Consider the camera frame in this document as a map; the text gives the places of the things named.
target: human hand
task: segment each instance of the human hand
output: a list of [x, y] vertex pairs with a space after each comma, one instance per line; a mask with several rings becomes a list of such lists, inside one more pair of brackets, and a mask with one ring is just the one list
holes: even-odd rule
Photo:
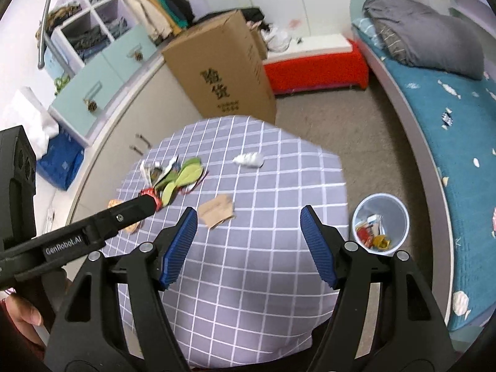
[[43, 325], [43, 318], [38, 309], [17, 294], [9, 295], [5, 299], [5, 306], [17, 330], [32, 343], [45, 348], [45, 344], [34, 329], [34, 326]]

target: gray floor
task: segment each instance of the gray floor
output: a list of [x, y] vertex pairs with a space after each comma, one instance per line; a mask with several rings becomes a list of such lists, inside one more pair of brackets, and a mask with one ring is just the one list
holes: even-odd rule
[[[400, 198], [410, 214], [403, 249], [432, 282], [432, 239], [427, 204], [411, 147], [391, 102], [371, 75], [367, 90], [321, 91], [278, 100], [276, 125], [341, 157], [350, 217], [366, 196]], [[359, 353], [368, 352], [378, 290], [371, 290]]]

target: pillow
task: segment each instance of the pillow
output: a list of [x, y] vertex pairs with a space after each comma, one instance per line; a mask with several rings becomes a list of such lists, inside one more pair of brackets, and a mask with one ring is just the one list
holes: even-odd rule
[[379, 49], [384, 49], [386, 47], [383, 40], [377, 34], [372, 19], [357, 18], [352, 23], [354, 26], [360, 29], [360, 31], [365, 33], [370, 38], [370, 40], [372, 40], [372, 43], [375, 47], [378, 47]]
[[364, 9], [383, 32], [380, 35], [391, 55], [401, 57], [403, 64], [482, 80], [482, 45], [460, 18], [441, 15], [413, 0], [370, 0]]

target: green leaf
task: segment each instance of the green leaf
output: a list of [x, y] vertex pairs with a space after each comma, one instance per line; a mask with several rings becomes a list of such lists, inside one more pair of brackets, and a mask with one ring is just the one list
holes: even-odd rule
[[179, 173], [179, 177], [175, 181], [176, 186], [182, 187], [195, 183], [203, 173], [203, 166], [199, 164], [192, 164], [186, 166]]
[[174, 182], [170, 182], [167, 186], [165, 186], [164, 191], [162, 192], [162, 204], [164, 206], [170, 204], [172, 195], [174, 194], [174, 190], [177, 186]]
[[157, 183], [155, 186], [155, 191], [162, 191], [170, 182], [175, 182], [178, 176], [179, 174], [177, 170], [170, 171], [160, 182]]
[[185, 160], [181, 166], [181, 170], [183, 170], [185, 167], [187, 167], [189, 165], [193, 165], [193, 164], [201, 165], [202, 160], [200, 159], [200, 157], [192, 157], [192, 158]]

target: bed frame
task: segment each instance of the bed frame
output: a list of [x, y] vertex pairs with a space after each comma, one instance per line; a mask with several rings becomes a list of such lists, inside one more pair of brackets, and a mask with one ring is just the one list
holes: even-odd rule
[[[362, 16], [362, 7], [366, 1], [351, 0], [350, 12], [352, 21]], [[355, 41], [396, 110], [412, 147], [418, 170], [420, 171], [431, 221], [433, 255], [432, 293], [447, 324], [451, 311], [454, 250], [450, 213], [446, 202], [445, 191], [441, 183], [441, 177], [437, 171], [431, 149], [405, 95], [403, 95], [398, 84], [396, 84], [396, 81], [388, 72], [381, 59], [361, 40], [358, 34], [355, 34]]]

